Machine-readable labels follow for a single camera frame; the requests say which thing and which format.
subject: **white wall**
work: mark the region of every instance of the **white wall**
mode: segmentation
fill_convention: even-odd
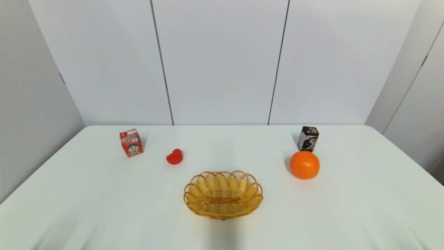
[[[0,1],[0,202],[83,127],[28,1]]]
[[[288,0],[153,0],[175,124],[267,124]]]
[[[444,1],[422,0],[366,124],[383,133],[415,79],[444,21]]]
[[[149,0],[30,0],[86,125],[171,124]]]
[[[364,124],[420,0],[292,0],[270,124]]]
[[[427,171],[444,156],[443,30],[384,136]]]

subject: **white backdrop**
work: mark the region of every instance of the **white backdrop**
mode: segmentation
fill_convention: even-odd
[[[363,124],[420,0],[153,0],[175,124]],[[171,124],[148,0],[30,0],[86,125]]]
[[[175,124],[267,124],[288,0],[153,0]]]
[[[420,0],[292,0],[270,124],[364,124]]]
[[[147,0],[30,0],[86,125],[171,124]]]

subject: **cartoon face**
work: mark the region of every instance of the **cartoon face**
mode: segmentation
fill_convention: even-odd
[[[128,151],[131,153],[131,156],[139,153],[139,146],[137,144],[131,144],[128,147]]]

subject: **small red carton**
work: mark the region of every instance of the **small red carton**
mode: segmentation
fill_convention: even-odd
[[[136,129],[131,129],[120,133],[122,147],[128,157],[143,153],[142,140]]]

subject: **woven basket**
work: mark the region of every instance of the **woven basket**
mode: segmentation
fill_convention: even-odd
[[[231,219],[252,213],[262,202],[262,187],[249,173],[203,172],[185,187],[183,199],[195,214]]]

